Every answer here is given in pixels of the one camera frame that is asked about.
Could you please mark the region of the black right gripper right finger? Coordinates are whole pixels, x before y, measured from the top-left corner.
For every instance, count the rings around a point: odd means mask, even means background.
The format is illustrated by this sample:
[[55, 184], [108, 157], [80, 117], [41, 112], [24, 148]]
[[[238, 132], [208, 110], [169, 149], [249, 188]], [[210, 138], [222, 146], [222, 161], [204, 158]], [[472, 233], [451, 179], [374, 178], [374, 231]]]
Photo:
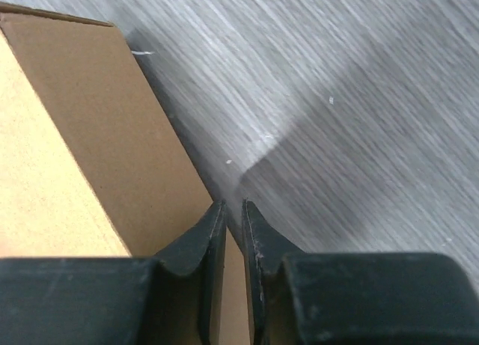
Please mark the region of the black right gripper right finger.
[[478, 295], [451, 257], [308, 253], [242, 204], [253, 344], [476, 344]]

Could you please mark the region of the cardboard box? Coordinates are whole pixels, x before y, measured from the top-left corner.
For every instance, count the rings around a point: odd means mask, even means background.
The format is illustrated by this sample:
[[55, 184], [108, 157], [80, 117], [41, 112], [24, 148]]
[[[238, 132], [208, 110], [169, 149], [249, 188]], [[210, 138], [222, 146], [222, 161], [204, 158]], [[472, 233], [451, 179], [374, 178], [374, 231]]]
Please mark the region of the cardboard box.
[[[1, 261], [150, 257], [215, 202], [117, 27], [1, 4]], [[228, 222], [217, 344], [247, 344]]]

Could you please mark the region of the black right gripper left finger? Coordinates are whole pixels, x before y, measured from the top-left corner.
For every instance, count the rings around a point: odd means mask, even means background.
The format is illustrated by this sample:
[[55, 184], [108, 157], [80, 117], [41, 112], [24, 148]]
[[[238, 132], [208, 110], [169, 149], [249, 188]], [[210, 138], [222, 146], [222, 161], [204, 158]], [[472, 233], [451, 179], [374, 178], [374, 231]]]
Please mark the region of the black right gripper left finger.
[[3, 344], [217, 344], [227, 208], [150, 257], [1, 261]]

